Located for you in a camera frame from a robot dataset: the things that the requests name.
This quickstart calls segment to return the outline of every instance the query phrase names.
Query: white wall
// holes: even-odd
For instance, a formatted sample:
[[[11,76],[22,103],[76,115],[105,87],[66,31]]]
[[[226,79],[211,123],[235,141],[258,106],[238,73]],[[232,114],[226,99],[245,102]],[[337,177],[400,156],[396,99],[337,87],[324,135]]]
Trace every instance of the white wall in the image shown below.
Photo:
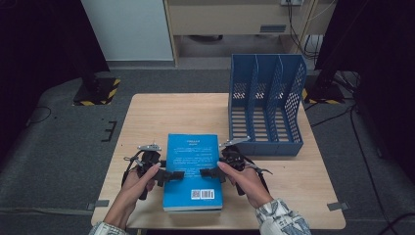
[[[162,0],[82,0],[107,61],[173,61]]]

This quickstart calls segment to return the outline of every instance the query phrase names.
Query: power outlet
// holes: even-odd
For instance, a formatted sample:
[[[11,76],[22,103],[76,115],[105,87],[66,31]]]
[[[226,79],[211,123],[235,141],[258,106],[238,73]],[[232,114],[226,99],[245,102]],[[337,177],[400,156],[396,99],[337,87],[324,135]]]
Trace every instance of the power outlet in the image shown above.
[[[291,2],[292,6],[301,6],[304,0],[281,0],[281,5],[288,6],[289,2]]]

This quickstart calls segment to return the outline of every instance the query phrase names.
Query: sleeve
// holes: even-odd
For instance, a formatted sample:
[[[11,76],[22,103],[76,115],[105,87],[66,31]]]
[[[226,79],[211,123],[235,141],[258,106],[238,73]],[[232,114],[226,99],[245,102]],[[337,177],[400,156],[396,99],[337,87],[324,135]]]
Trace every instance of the sleeve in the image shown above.
[[[255,210],[261,235],[311,234],[308,223],[281,200],[276,199]]]
[[[89,235],[128,235],[124,230],[107,224],[106,222],[98,222],[92,227]]]

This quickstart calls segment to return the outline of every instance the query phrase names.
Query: hand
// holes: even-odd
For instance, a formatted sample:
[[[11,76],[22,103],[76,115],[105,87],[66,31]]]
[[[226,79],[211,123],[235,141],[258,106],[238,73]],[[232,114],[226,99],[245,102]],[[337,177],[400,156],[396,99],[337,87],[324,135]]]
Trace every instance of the hand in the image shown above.
[[[250,202],[255,209],[274,200],[262,185],[262,182],[254,169],[247,167],[242,171],[238,171],[229,164],[223,162],[217,162],[217,165],[228,175],[228,178],[233,185],[238,183],[239,186],[241,186],[242,190],[244,190],[247,195],[248,202]]]
[[[149,192],[153,190],[156,183],[152,178],[158,172],[160,165],[158,163],[150,167],[141,178],[138,177],[136,168],[128,173],[104,222],[125,230],[128,218],[134,212],[137,200],[143,194],[144,188],[147,188]]]

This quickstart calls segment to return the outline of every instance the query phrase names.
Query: book cover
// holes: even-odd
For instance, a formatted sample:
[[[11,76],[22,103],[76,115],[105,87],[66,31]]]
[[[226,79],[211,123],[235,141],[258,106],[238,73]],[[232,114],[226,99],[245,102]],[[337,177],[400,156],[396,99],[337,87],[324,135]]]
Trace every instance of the book cover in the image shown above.
[[[219,160],[216,134],[168,134],[167,171],[184,171],[182,180],[164,184],[162,207],[166,212],[222,209],[218,178],[202,177],[201,168],[214,168]]]

